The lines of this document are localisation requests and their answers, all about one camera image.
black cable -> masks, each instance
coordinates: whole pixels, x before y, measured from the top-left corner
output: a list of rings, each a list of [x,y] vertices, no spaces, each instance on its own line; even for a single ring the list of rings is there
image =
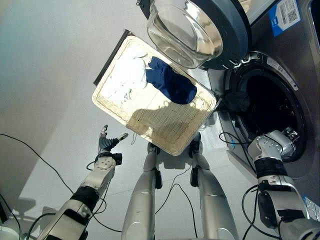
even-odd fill
[[[281,219],[281,220],[279,221],[279,224],[278,224],[278,232],[279,232],[279,239],[280,239],[280,240],[282,240],[281,232],[280,232],[280,224],[281,224],[283,221],[284,221],[284,220]]]
[[[224,139],[221,138],[221,135],[222,135],[222,134],[228,134],[229,136],[232,136],[234,139],[236,139],[238,142],[226,141],[226,140],[224,140]],[[233,135],[232,133],[227,132],[227,131],[221,132],[221,133],[219,134],[219,139],[220,139],[222,142],[225,142],[225,143],[227,143],[227,144],[234,144],[234,145],[245,145],[245,144],[250,144],[250,143],[252,143],[252,141],[241,142],[241,141],[239,140],[239,138],[237,138],[235,135]]]
[[[49,212],[49,213],[44,213],[44,214],[42,214],[41,216],[39,216],[39,217],[32,223],[31,227],[29,228],[29,231],[28,231],[28,234],[27,234],[25,240],[29,240],[30,235],[31,235],[31,232],[32,232],[32,229],[35,227],[36,223],[37,223],[41,218],[43,218],[44,216],[53,216],[53,215],[56,215],[56,214]]]
[[[255,220],[256,220],[256,211],[257,211],[257,202],[258,202],[258,193],[259,193],[259,190],[256,189],[256,193],[255,193],[255,199],[254,199],[254,210],[253,210],[253,219],[252,219],[252,224],[255,223]],[[242,240],[245,240],[246,237],[247,237],[247,234],[249,232],[249,230],[251,229],[251,224],[249,225],[249,227],[246,229],[244,235],[243,235],[243,238]]]
[[[166,202],[167,202],[167,200],[168,200],[168,198],[169,198],[171,189],[172,189],[172,187],[173,187],[173,185],[174,185],[174,183],[175,183],[176,178],[179,177],[179,176],[181,176],[182,174],[185,174],[190,168],[191,168],[191,165],[190,165],[189,168],[186,169],[184,172],[176,175],[176,176],[173,178],[173,181],[172,181],[172,184],[171,184],[171,186],[170,186],[168,195],[166,196],[164,202],[163,202],[162,205],[159,207],[159,209],[158,209],[157,211],[155,211],[155,214],[154,214],[154,215],[156,215],[156,214],[160,211],[160,209],[162,209],[162,207],[166,204]]]
[[[104,203],[104,209],[103,209],[102,211],[96,212],[95,214],[102,214],[102,213],[105,212],[106,209],[107,209],[107,202],[106,202],[106,200],[104,200],[103,198],[100,198],[100,200],[102,200],[102,202]]]
[[[6,205],[6,207],[8,208],[9,212],[12,214],[12,216],[14,217],[14,219],[15,219],[17,225],[18,225],[18,228],[19,228],[19,239],[20,239],[20,237],[21,237],[21,226],[20,226],[20,223],[19,223],[16,215],[12,212],[11,208],[9,207],[9,205],[8,205],[7,201],[5,200],[4,196],[2,196],[1,193],[0,193],[0,197],[2,198],[4,204]]]
[[[222,134],[228,134],[229,136],[232,136],[232,137],[233,137],[234,139],[236,139],[239,143],[229,142],[229,141],[223,140],[223,139],[221,138],[221,135],[222,135]],[[221,141],[227,143],[227,144],[241,145],[242,150],[243,150],[244,155],[245,155],[245,158],[246,158],[249,166],[251,167],[251,169],[253,170],[253,172],[254,172],[255,174],[257,174],[254,166],[253,166],[253,165],[251,164],[251,162],[250,162],[250,159],[249,159],[249,157],[248,157],[248,155],[247,155],[247,152],[246,152],[246,146],[245,146],[245,144],[250,144],[250,143],[252,143],[252,141],[251,141],[251,142],[242,142],[242,141],[241,141],[239,138],[237,138],[235,135],[233,135],[233,134],[230,133],[230,132],[226,132],[226,131],[221,132],[221,133],[219,134],[219,139],[220,139]]]
[[[245,193],[243,194],[242,202],[241,202],[241,207],[242,207],[242,212],[243,212],[243,214],[244,214],[244,217],[245,217],[245,219],[250,223],[250,225],[251,225],[254,229],[256,229],[257,231],[259,231],[260,233],[262,233],[262,234],[264,234],[264,235],[266,235],[266,236],[268,236],[268,237],[270,237],[270,238],[279,239],[278,236],[274,236],[274,235],[271,235],[271,234],[269,234],[269,233],[266,233],[266,232],[260,230],[258,227],[256,227],[256,226],[250,221],[250,219],[248,218],[248,216],[247,216],[247,214],[246,214],[245,204],[244,204],[244,203],[245,203],[246,195],[247,195],[248,192],[250,192],[252,189],[257,188],[257,187],[258,187],[258,185],[254,185],[254,186],[250,187],[247,191],[245,191]]]
[[[86,168],[87,170],[89,170],[89,171],[92,171],[93,169],[89,168],[89,166],[90,166],[91,164],[94,164],[94,163],[95,163],[95,161],[90,162],[85,168]]]
[[[19,139],[13,137],[13,136],[10,136],[10,135],[7,135],[7,134],[3,134],[3,133],[0,133],[0,135],[5,136],[5,137],[10,138],[10,139],[14,139],[14,140],[16,140],[16,141],[18,141],[18,142],[26,145],[26,146],[27,146],[29,149],[31,149],[31,150],[34,152],[34,154],[37,155],[45,164],[47,164],[50,168],[52,168],[52,170],[55,171],[55,173],[58,175],[58,177],[60,178],[60,180],[62,181],[62,183],[70,190],[70,192],[71,192],[72,194],[74,194],[74,192],[71,190],[71,188],[65,183],[65,181],[63,180],[63,178],[60,176],[59,172],[58,172],[53,166],[51,166],[47,161],[45,161],[31,146],[29,146],[29,145],[28,145],[27,143],[25,143],[24,141],[19,140]]]
[[[120,230],[116,230],[116,229],[113,229],[113,228],[111,228],[111,227],[109,227],[109,226],[104,225],[102,222],[100,222],[100,221],[96,218],[96,216],[94,216],[93,218],[94,218],[100,225],[102,225],[103,227],[105,227],[106,229],[109,229],[109,230],[114,231],[114,232],[117,232],[117,233],[122,233],[122,231],[120,231]]]
[[[105,199],[106,199],[106,196],[107,196],[107,191],[108,191],[109,185],[110,185],[110,182],[109,182],[108,186],[106,187],[106,190],[105,190],[105,193],[104,193],[104,196],[103,196],[103,198],[102,198],[102,202],[101,202],[100,206],[99,206],[98,209],[95,211],[95,213],[92,214],[92,216],[91,216],[90,220],[88,221],[88,223],[86,224],[85,228],[87,228],[87,226],[88,226],[89,222],[91,221],[91,219],[94,218],[100,225],[102,225],[102,226],[105,227],[106,229],[109,229],[109,230],[114,231],[114,232],[117,232],[117,233],[121,233],[122,231],[113,229],[113,228],[111,228],[111,227],[109,227],[109,226],[106,226],[106,225],[104,225],[102,222],[100,222],[100,221],[96,218],[96,214],[103,213],[103,212],[106,210],[106,209],[104,209],[103,211],[98,212],[99,209],[101,208],[103,202],[106,202]]]
[[[170,193],[171,193],[172,189],[173,189],[175,186],[178,186],[178,187],[181,189],[181,191],[184,193],[184,195],[185,195],[186,199],[188,199],[188,201],[189,201],[189,204],[190,204],[190,207],[191,207],[191,211],[192,211],[192,219],[193,219],[194,234],[195,234],[195,237],[196,237],[196,238],[198,238],[197,228],[196,228],[196,220],[195,220],[195,212],[194,212],[194,208],[192,207],[192,203],[191,203],[191,201],[190,201],[190,199],[189,199],[188,195],[187,195],[187,194],[186,194],[186,192],[182,189],[182,187],[180,186],[180,184],[175,183],[175,184],[170,188],[170,191],[169,191],[168,197],[169,197],[169,195],[170,195]],[[158,211],[156,211],[156,213],[157,213],[157,212],[159,212],[159,211],[160,211],[160,209],[162,209],[162,207],[165,205],[165,203],[166,203],[167,199],[164,201],[164,203],[163,203],[163,204],[162,204],[162,206],[158,209]]]

blue cloth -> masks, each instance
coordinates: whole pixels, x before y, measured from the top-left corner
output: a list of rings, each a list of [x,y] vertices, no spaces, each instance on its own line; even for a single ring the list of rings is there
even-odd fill
[[[197,94],[197,88],[192,82],[173,71],[164,61],[153,56],[148,64],[152,69],[146,69],[146,81],[161,91],[176,104],[189,104]]]

wicker basket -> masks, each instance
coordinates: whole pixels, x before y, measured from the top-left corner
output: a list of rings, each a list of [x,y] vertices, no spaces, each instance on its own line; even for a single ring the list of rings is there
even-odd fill
[[[147,52],[147,56],[143,58],[146,64],[155,56],[190,79],[197,87],[193,101],[186,105],[173,103],[150,83],[144,89],[132,89],[130,100],[121,105],[108,101],[101,90],[104,86],[108,87],[108,79],[117,60],[133,45]],[[216,99],[206,88],[136,36],[128,36],[123,41],[94,91],[92,101],[128,129],[173,156],[183,152],[216,105]]]

sticker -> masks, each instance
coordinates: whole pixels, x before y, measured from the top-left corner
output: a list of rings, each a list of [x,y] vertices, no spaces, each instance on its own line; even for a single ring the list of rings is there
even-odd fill
[[[268,15],[275,37],[301,20],[296,0],[281,0],[269,10]]]
[[[271,57],[268,56],[266,60],[266,64],[269,66],[273,67],[274,69],[278,70],[282,74],[282,76],[288,81],[288,83],[291,85],[291,87],[295,90],[298,91],[299,88],[295,81],[292,79],[292,77],[287,73],[286,70],[282,66],[280,66],[279,63],[277,63],[275,60],[273,60]]]

white towel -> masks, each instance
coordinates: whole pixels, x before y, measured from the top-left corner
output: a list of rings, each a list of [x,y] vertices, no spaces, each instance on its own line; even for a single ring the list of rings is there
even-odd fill
[[[130,46],[116,62],[112,73],[101,93],[116,105],[130,99],[134,88],[143,89],[147,85],[146,65],[142,57],[147,53],[138,46]]]

